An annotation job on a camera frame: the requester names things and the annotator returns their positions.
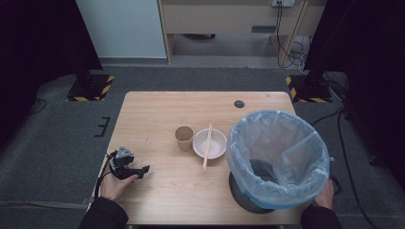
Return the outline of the white bowl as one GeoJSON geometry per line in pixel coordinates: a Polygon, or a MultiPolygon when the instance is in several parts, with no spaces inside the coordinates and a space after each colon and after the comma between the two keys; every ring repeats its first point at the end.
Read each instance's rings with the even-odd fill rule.
{"type": "MultiPolygon", "coordinates": [[[[193,139],[193,150],[200,156],[205,156],[206,145],[208,138],[208,130],[203,129],[195,134],[193,139]]],[[[226,150],[226,136],[219,130],[212,129],[210,144],[209,144],[209,153],[208,159],[216,159],[222,156],[226,150]]]]}

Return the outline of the dark grey trash bin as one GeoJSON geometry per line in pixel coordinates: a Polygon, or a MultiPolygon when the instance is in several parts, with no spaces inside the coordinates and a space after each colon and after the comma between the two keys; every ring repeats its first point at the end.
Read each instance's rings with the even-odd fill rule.
{"type": "MultiPolygon", "coordinates": [[[[251,167],[255,176],[263,181],[275,181],[276,178],[272,172],[272,166],[259,159],[250,160],[251,167]]],[[[234,200],[245,210],[254,214],[267,214],[272,209],[265,209],[255,204],[246,194],[244,194],[232,173],[229,173],[229,188],[234,200]]]]}

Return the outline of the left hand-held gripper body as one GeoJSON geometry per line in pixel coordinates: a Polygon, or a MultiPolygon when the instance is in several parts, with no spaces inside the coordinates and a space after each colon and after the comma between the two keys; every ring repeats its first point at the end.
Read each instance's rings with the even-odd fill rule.
{"type": "Polygon", "coordinates": [[[130,169],[128,165],[134,161],[134,153],[124,146],[108,155],[109,166],[113,175],[118,179],[126,179],[131,176],[140,177],[139,169],[130,169]]]}

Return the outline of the striped black stand base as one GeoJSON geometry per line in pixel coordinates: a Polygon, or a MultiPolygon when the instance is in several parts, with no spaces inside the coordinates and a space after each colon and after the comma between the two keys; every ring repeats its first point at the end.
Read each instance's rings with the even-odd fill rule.
{"type": "Polygon", "coordinates": [[[91,74],[87,79],[77,79],[67,94],[67,100],[103,100],[109,92],[114,79],[109,74],[91,74]]]}
{"type": "Polygon", "coordinates": [[[286,82],[293,102],[331,102],[329,86],[323,77],[296,74],[287,76],[286,82]]]}

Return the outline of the black curtain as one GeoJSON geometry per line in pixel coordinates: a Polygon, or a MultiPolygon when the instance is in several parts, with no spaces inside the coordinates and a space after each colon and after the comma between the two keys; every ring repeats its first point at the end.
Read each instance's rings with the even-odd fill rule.
{"type": "Polygon", "coordinates": [[[405,0],[327,0],[305,68],[348,77],[353,122],[405,190],[405,0]]]}
{"type": "Polygon", "coordinates": [[[39,87],[101,68],[75,0],[0,0],[0,149],[28,115],[39,87]]]}

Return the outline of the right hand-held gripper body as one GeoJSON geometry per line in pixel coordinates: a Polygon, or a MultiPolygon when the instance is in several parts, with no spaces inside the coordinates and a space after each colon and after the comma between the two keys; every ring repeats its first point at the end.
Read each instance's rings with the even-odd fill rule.
{"type": "Polygon", "coordinates": [[[330,180],[333,182],[334,194],[337,196],[342,192],[342,186],[336,176],[330,175],[330,180]]]}

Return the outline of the person's left hand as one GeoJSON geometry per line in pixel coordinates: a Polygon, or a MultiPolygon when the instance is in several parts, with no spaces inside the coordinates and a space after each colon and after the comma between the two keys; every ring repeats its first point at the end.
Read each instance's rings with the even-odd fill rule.
{"type": "Polygon", "coordinates": [[[111,171],[105,172],[102,176],[100,183],[99,195],[102,198],[107,198],[112,201],[116,201],[124,193],[125,189],[135,180],[118,179],[111,171]]]}

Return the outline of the person's right hand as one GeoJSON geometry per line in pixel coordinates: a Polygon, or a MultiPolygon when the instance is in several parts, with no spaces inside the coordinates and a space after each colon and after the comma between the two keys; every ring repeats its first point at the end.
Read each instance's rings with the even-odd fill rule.
{"type": "Polygon", "coordinates": [[[320,192],[320,194],[314,199],[312,202],[315,206],[320,206],[328,209],[332,209],[333,205],[333,198],[334,198],[334,188],[333,188],[333,182],[331,179],[329,179],[323,190],[320,192]]]}

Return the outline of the brown paper cup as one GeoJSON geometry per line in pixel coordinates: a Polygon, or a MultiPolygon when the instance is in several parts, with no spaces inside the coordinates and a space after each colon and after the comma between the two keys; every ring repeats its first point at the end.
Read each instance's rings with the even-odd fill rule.
{"type": "Polygon", "coordinates": [[[191,127],[180,126],[175,132],[175,138],[182,151],[188,151],[192,148],[194,131],[191,127]]]}

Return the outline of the white power strip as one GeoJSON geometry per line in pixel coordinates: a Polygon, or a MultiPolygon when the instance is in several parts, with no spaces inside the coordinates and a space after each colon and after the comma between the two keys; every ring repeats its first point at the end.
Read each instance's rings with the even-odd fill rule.
{"type": "Polygon", "coordinates": [[[272,7],[292,8],[295,0],[271,0],[272,7]]]}

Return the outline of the bin with blue liner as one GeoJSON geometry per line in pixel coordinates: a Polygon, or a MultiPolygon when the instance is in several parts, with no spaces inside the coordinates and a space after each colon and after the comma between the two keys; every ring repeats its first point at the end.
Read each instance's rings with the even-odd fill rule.
{"type": "Polygon", "coordinates": [[[313,200],[330,176],[329,151],[305,120],[283,111],[245,115],[230,129],[226,160],[238,189],[264,209],[313,200]]]}

